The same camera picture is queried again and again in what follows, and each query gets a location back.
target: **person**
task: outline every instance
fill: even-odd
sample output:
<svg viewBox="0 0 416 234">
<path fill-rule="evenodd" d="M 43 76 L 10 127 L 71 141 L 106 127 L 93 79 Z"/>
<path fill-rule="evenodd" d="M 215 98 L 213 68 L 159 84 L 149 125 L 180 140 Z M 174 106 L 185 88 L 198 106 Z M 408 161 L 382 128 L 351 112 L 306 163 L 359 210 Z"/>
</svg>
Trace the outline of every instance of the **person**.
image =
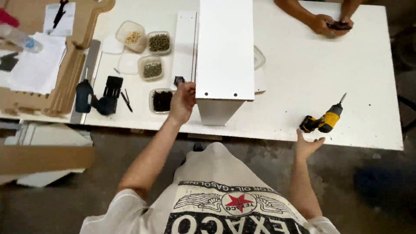
<svg viewBox="0 0 416 234">
<path fill-rule="evenodd" d="M 334 19 L 329 15 L 319 14 L 314 15 L 306 10 L 298 0 L 274 0 L 276 5 L 284 10 L 287 14 L 298 19 L 300 22 L 309 26 L 316 34 L 332 36 L 343 36 L 349 32 L 349 30 L 333 30 L 328 28 L 327 23 L 334 23 Z M 360 6 L 361 0 L 344 0 L 341 5 L 341 15 L 339 21 L 348 23 L 353 27 L 354 22 L 351 20 L 351 16 Z"/>
<path fill-rule="evenodd" d="M 188 153 L 185 163 L 176 170 L 173 183 L 147 207 L 147 194 L 195 102 L 195 83 L 180 83 L 172 97 L 169 116 L 121 179 L 107 213 L 87 217 L 81 234 L 339 234 L 322 216 L 306 163 L 325 138 L 307 142 L 299 129 L 291 203 L 216 142 L 202 152 Z"/>
</svg>

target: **plastic container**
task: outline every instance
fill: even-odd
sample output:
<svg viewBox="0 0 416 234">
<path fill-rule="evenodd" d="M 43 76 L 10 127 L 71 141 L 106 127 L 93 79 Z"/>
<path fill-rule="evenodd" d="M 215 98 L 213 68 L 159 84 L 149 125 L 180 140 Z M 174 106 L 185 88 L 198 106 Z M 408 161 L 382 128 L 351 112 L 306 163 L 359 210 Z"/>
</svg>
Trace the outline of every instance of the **plastic container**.
<svg viewBox="0 0 416 234">
<path fill-rule="evenodd" d="M 163 34 L 163 35 L 168 35 L 169 36 L 169 49 L 164 50 L 164 51 L 151 51 L 150 50 L 150 44 L 149 44 L 150 43 L 150 38 L 155 36 L 155 35 L 158 35 L 158 34 Z M 172 38 L 171 38 L 171 35 L 169 34 L 169 32 L 167 32 L 167 31 L 149 32 L 149 34 L 147 35 L 147 41 L 148 41 L 148 45 L 149 45 L 149 51 L 152 55 L 159 55 L 159 56 L 168 55 L 172 51 Z"/>
<path fill-rule="evenodd" d="M 266 63 L 266 57 L 257 46 L 254 46 L 254 70 L 259 69 Z"/>
<path fill-rule="evenodd" d="M 40 42 L 8 24 L 0 24 L 0 36 L 30 53 L 37 54 L 43 49 L 43 45 Z"/>
<path fill-rule="evenodd" d="M 158 76 L 146 78 L 144 77 L 144 66 L 151 64 L 151 63 L 162 64 L 162 72 Z M 141 57 L 137 61 L 137 68 L 139 69 L 140 78 L 144 81 L 157 80 L 163 77 L 164 67 L 163 67 L 162 59 L 159 56 L 148 55 L 148 56 Z"/>
<path fill-rule="evenodd" d="M 154 107 L 153 107 L 153 94 L 155 92 L 162 92 L 162 91 L 172 92 L 172 94 L 173 94 L 173 90 L 171 90 L 171 89 L 164 89 L 164 88 L 154 89 L 154 90 L 150 91 L 150 93 L 149 93 L 149 108 L 150 108 L 150 111 L 152 113 L 154 113 L 154 114 L 163 115 L 163 114 L 168 114 L 170 112 L 170 111 L 155 111 L 154 110 Z"/>
<path fill-rule="evenodd" d="M 137 32 L 139 38 L 135 43 L 127 43 L 126 39 L 132 32 Z M 120 25 L 116 32 L 116 39 L 134 52 L 143 53 L 146 49 L 147 38 L 144 27 L 133 21 L 126 20 Z"/>
</svg>

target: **cordless drill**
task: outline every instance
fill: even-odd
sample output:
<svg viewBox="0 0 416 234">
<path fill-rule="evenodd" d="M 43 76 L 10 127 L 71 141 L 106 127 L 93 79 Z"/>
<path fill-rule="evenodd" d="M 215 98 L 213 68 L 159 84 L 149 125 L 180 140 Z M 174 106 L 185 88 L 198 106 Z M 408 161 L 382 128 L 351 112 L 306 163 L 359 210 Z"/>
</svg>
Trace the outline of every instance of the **cordless drill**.
<svg viewBox="0 0 416 234">
<path fill-rule="evenodd" d="M 299 128 L 305 133 L 313 132 L 316 128 L 323 133 L 330 132 L 339 120 L 342 113 L 341 103 L 346 95 L 347 93 L 342 96 L 341 101 L 339 101 L 338 104 L 332 105 L 331 108 L 319 119 L 315 119 L 310 115 L 306 116 L 299 125 Z"/>
</svg>

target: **white table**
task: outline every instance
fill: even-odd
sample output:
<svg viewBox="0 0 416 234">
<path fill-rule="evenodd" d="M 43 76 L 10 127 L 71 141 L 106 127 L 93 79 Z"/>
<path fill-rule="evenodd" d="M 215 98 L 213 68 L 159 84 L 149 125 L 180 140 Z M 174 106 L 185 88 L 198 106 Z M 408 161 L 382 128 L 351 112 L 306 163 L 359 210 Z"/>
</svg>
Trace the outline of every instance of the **white table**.
<svg viewBox="0 0 416 234">
<path fill-rule="evenodd" d="M 302 5 L 315 14 L 333 15 L 340 9 L 337 3 Z M 110 12 L 98 17 L 94 39 L 103 41 L 125 20 L 143 25 L 146 32 L 164 30 L 174 37 L 177 12 L 198 7 L 197 0 L 117 0 Z M 267 59 L 267 91 L 243 104 L 224 127 L 203 126 L 195 107 L 181 132 L 295 141 L 295 129 L 305 115 L 320 117 L 347 92 L 334 130 L 329 134 L 315 131 L 305 138 L 325 136 L 326 144 L 403 150 L 385 9 L 361 5 L 352 20 L 354 29 L 347 35 L 326 39 L 288 16 L 273 1 L 254 0 L 254 42 Z M 226 51 L 219 56 L 227 56 Z M 117 75 L 113 68 L 119 57 L 99 57 L 93 74 L 98 97 L 107 76 Z M 120 98 L 115 114 L 105 117 L 92 110 L 84 124 L 158 130 L 166 115 L 150 112 L 149 92 L 170 86 L 172 60 L 172 56 L 163 57 L 166 72 L 157 82 L 121 75 L 133 113 Z"/>
</svg>

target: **container of wooden dowels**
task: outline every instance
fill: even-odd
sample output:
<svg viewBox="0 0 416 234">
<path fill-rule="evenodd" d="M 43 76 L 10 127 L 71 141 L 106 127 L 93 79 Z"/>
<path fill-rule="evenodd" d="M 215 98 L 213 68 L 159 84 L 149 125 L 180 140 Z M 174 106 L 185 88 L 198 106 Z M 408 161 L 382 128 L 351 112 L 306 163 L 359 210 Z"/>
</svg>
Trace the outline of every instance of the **container of wooden dowels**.
<svg viewBox="0 0 416 234">
<path fill-rule="evenodd" d="M 160 56 L 144 56 L 137 61 L 139 76 L 142 80 L 151 81 L 163 77 L 163 64 Z"/>
<path fill-rule="evenodd" d="M 171 35 L 167 31 L 150 32 L 147 41 L 152 55 L 168 55 L 172 51 Z"/>
<path fill-rule="evenodd" d="M 134 52 L 142 53 L 146 49 L 146 32 L 144 27 L 130 20 L 124 21 L 116 32 L 117 41 Z"/>
</svg>

